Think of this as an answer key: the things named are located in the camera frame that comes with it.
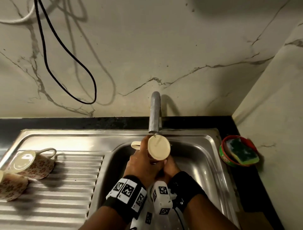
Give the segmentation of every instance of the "white marble wall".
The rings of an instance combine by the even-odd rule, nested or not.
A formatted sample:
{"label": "white marble wall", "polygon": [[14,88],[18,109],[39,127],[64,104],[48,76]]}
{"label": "white marble wall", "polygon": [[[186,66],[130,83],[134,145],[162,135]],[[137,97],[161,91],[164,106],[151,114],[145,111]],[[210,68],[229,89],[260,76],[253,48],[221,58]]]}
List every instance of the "white marble wall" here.
{"label": "white marble wall", "polygon": [[[26,15],[27,2],[2,0],[0,17]],[[164,115],[231,115],[303,8],[301,0],[44,2],[63,42],[94,75],[97,102],[82,105],[57,86],[35,20],[1,24],[0,117],[148,116],[155,90]],[[51,70],[73,95],[91,101],[89,75],[42,24]]]}
{"label": "white marble wall", "polygon": [[263,155],[259,174],[285,229],[303,226],[303,21],[233,118]]}

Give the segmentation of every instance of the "black countertop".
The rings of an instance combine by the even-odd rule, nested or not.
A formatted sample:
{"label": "black countertop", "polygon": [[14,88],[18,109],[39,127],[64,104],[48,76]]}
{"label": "black countertop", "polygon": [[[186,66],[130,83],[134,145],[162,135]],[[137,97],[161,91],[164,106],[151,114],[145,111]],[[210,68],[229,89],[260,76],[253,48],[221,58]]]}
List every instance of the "black countertop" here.
{"label": "black countertop", "polygon": [[[0,119],[0,156],[23,129],[148,129],[149,117]],[[221,139],[239,135],[230,116],[164,117],[164,129],[217,128]],[[245,212],[263,212],[274,229],[284,229],[260,180],[256,167],[229,167]]]}

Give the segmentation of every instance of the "scrub sponge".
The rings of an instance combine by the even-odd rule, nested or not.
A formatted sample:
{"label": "scrub sponge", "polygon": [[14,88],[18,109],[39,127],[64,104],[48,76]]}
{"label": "scrub sponge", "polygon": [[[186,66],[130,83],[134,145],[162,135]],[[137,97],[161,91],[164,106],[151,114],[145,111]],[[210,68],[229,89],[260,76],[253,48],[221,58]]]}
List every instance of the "scrub sponge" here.
{"label": "scrub sponge", "polygon": [[240,138],[226,141],[227,148],[239,164],[255,164],[259,157],[254,150],[241,142]]}

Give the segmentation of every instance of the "metal faucet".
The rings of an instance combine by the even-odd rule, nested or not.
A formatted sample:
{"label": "metal faucet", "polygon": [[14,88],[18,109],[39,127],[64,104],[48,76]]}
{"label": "metal faucet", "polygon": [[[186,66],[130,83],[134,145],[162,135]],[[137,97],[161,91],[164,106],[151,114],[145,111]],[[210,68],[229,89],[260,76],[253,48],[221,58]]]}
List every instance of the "metal faucet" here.
{"label": "metal faucet", "polygon": [[151,95],[151,114],[149,116],[148,133],[158,134],[162,129],[161,98],[160,93],[155,91]]}

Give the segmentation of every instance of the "black wristband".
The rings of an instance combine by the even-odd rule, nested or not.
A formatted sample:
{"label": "black wristband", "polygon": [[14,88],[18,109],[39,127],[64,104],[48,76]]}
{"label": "black wristband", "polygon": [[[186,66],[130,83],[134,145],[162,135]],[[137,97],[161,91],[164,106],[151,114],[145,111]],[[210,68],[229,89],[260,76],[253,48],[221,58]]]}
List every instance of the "black wristband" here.
{"label": "black wristband", "polygon": [[103,206],[117,211],[125,223],[138,218],[146,200],[146,189],[133,175],[121,178],[106,196]]}
{"label": "black wristband", "polygon": [[200,185],[184,171],[178,172],[173,176],[168,183],[168,188],[171,189],[172,193],[177,194],[177,198],[173,200],[173,204],[182,212],[195,195],[202,194],[207,197]]}

